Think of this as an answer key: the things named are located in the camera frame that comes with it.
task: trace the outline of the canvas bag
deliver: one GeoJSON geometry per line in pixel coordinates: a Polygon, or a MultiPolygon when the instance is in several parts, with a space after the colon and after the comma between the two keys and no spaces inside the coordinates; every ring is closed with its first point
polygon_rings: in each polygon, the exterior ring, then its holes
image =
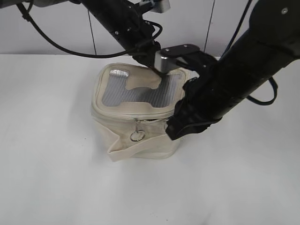
{"type": "Polygon", "coordinates": [[[100,72],[91,112],[112,161],[162,159],[177,150],[180,140],[165,133],[166,121],[184,97],[188,78],[184,69],[161,78],[148,68],[121,63],[100,72]]]}

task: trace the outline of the cable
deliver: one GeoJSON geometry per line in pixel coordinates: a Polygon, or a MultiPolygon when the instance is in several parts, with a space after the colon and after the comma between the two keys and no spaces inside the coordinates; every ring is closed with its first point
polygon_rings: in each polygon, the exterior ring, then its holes
{"type": "Polygon", "coordinates": [[[161,35],[161,33],[163,32],[163,26],[160,25],[159,23],[153,22],[153,21],[145,20],[145,22],[151,24],[152,26],[155,26],[155,27],[158,27],[158,28],[159,28],[158,32],[157,32],[152,38],[149,39],[150,41],[154,41],[154,40],[155,40],[156,38],[158,38],[158,37],[161,35]]]}
{"type": "Polygon", "coordinates": [[[30,0],[30,3],[29,3],[29,6],[28,6],[28,9],[27,9],[27,12],[29,13],[33,7],[33,1],[34,0],[30,0]]]}
{"type": "Polygon", "coordinates": [[[248,96],[247,99],[248,99],[249,101],[251,101],[251,102],[257,104],[257,105],[264,105],[264,106],[266,106],[266,105],[271,105],[271,104],[273,104],[273,103],[275,102],[276,98],[277,98],[277,94],[278,94],[278,85],[277,85],[277,83],[276,83],[276,81],[274,80],[273,77],[271,77],[271,78],[269,79],[269,82],[270,82],[270,84],[272,85],[272,88],[273,88],[273,90],[274,90],[274,98],[273,98],[271,101],[268,101],[268,102],[262,102],[262,101],[259,101],[259,100],[257,100],[256,98],[254,98],[254,97],[252,97],[252,96],[248,96]]]}
{"type": "Polygon", "coordinates": [[[215,4],[216,4],[216,0],[214,0],[214,2],[212,3],[212,10],[211,10],[211,14],[210,14],[210,23],[208,25],[208,30],[207,30],[205,45],[204,45],[204,51],[203,51],[204,53],[206,51],[206,45],[207,45],[207,42],[208,42],[208,37],[210,35],[210,26],[211,26],[212,15],[214,14],[215,4]]]}
{"type": "Polygon", "coordinates": [[[95,39],[94,39],[94,32],[93,32],[93,28],[92,28],[92,22],[90,21],[90,12],[89,12],[89,10],[88,10],[88,16],[89,16],[89,22],[90,22],[90,32],[92,34],[92,39],[93,39],[94,51],[95,51],[95,55],[97,55],[95,39]]]}
{"type": "MultiPolygon", "coordinates": [[[[126,50],[126,51],[122,51],[116,54],[109,54],[109,55],[90,55],[90,54],[83,54],[83,53],[79,53],[79,52],[74,52],[71,51],[69,49],[66,49],[62,46],[60,46],[59,44],[55,43],[54,41],[52,41],[40,28],[39,26],[35,23],[35,21],[32,19],[32,17],[29,15],[29,13],[27,12],[26,8],[24,7],[24,5],[22,3],[18,3],[17,4],[18,9],[20,10],[20,12],[23,15],[23,18],[25,20],[27,20],[28,22],[30,22],[32,24],[32,26],[36,29],[36,31],[50,44],[52,44],[54,47],[62,50],[63,52],[72,54],[72,55],[77,55],[77,56],[81,56],[81,57],[85,57],[85,58],[93,58],[93,59],[108,59],[108,58],[114,58],[114,57],[118,57],[118,56],[122,56],[125,54],[129,54],[129,53],[135,53],[135,51],[138,51],[138,48],[132,48],[130,50],[126,50]]],[[[162,26],[158,23],[155,22],[149,22],[150,24],[157,26],[160,28],[160,30],[148,41],[153,41],[154,39],[156,39],[162,32],[162,26]]]]}
{"type": "Polygon", "coordinates": [[[236,28],[235,33],[234,33],[233,37],[231,38],[231,40],[230,40],[228,46],[226,47],[226,49],[225,49],[225,51],[224,51],[224,53],[223,53],[222,56],[224,56],[225,53],[228,52],[228,50],[229,50],[229,49],[231,48],[231,46],[233,45],[234,40],[236,39],[236,37],[237,37],[237,35],[238,35],[239,31],[240,31],[240,28],[241,28],[241,26],[242,26],[242,24],[243,24],[243,22],[244,22],[244,19],[245,19],[246,15],[247,15],[247,12],[248,12],[248,10],[249,10],[249,8],[250,8],[251,3],[252,3],[252,0],[248,0],[248,3],[247,3],[247,5],[246,5],[246,7],[245,7],[245,10],[244,10],[244,12],[243,12],[243,15],[242,15],[242,17],[241,17],[241,19],[240,19],[240,22],[239,22],[239,24],[238,24],[238,27],[236,28]]]}

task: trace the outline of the zipper pull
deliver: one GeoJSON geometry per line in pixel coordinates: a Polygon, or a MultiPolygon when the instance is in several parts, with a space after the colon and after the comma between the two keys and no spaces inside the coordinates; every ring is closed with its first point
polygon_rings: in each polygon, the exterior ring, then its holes
{"type": "Polygon", "coordinates": [[[141,121],[135,119],[135,131],[130,136],[130,140],[133,142],[140,142],[146,136],[145,131],[140,128],[140,124],[141,121]]]}

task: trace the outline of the white wall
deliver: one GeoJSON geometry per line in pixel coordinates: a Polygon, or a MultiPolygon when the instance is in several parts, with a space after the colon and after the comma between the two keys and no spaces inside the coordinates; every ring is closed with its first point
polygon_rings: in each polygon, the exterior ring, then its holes
{"type": "MultiPolygon", "coordinates": [[[[147,13],[145,18],[163,25],[158,38],[162,46],[205,44],[214,0],[170,0],[164,14],[147,13]]],[[[216,0],[207,52],[220,55],[237,26],[247,0],[216,0]]],[[[46,8],[34,7],[32,17],[58,44],[83,53],[93,53],[87,10],[70,2],[46,8]]],[[[98,54],[115,53],[122,48],[92,16],[98,54]]],[[[0,53],[64,54],[48,44],[20,15],[16,6],[0,10],[0,53]]]]}

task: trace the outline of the metal ring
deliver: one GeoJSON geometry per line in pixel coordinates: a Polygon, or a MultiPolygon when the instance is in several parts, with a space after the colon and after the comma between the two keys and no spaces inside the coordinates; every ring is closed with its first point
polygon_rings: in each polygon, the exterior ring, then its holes
{"type": "Polygon", "coordinates": [[[145,131],[143,130],[138,130],[138,131],[135,131],[131,134],[130,136],[130,140],[133,141],[133,142],[140,142],[142,139],[144,139],[146,136],[146,133],[145,131]]]}

